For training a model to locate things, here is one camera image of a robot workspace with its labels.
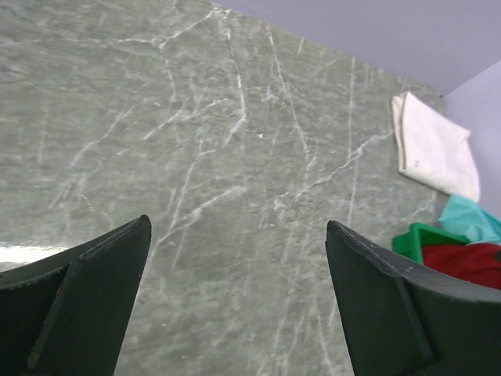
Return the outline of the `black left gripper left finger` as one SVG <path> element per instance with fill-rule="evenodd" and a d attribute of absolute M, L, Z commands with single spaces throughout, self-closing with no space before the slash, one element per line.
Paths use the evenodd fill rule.
<path fill-rule="evenodd" d="M 141 215 L 1 274 L 3 375 L 112 375 L 146 265 Z"/>

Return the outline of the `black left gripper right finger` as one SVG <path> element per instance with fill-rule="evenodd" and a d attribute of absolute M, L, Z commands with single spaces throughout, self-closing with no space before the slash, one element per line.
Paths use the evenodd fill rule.
<path fill-rule="evenodd" d="M 330 221 L 326 255 L 356 375 L 498 375 L 500 292 Z"/>

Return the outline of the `red t shirt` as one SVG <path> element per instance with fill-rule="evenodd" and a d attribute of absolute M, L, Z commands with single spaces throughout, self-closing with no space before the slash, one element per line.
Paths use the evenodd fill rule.
<path fill-rule="evenodd" d="M 437 244 L 422 248 L 424 265 L 460 280 L 500 289 L 500 246 Z"/>

